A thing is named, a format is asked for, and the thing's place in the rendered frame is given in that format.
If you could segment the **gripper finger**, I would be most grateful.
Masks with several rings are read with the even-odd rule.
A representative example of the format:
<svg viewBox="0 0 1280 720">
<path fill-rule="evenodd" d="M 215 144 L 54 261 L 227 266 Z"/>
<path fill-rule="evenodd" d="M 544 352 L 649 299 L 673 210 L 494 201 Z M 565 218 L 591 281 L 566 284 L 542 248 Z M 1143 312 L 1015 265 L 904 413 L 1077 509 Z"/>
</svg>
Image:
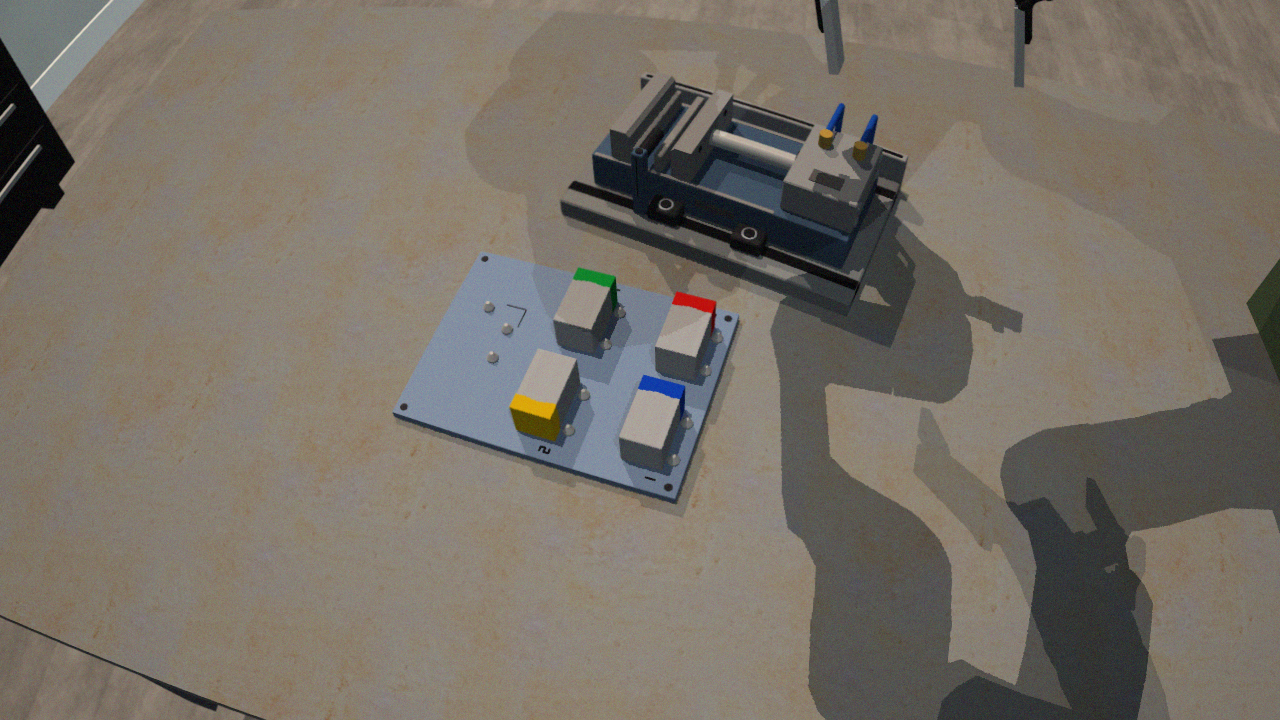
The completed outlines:
<svg viewBox="0 0 1280 720">
<path fill-rule="evenodd" d="M 838 76 L 844 65 L 844 42 L 838 15 L 838 0 L 815 0 L 817 20 L 826 37 L 829 74 Z"/>
<path fill-rule="evenodd" d="M 1032 9 L 1043 0 L 1015 0 L 1014 87 L 1024 88 L 1025 44 L 1032 40 Z"/>
</svg>

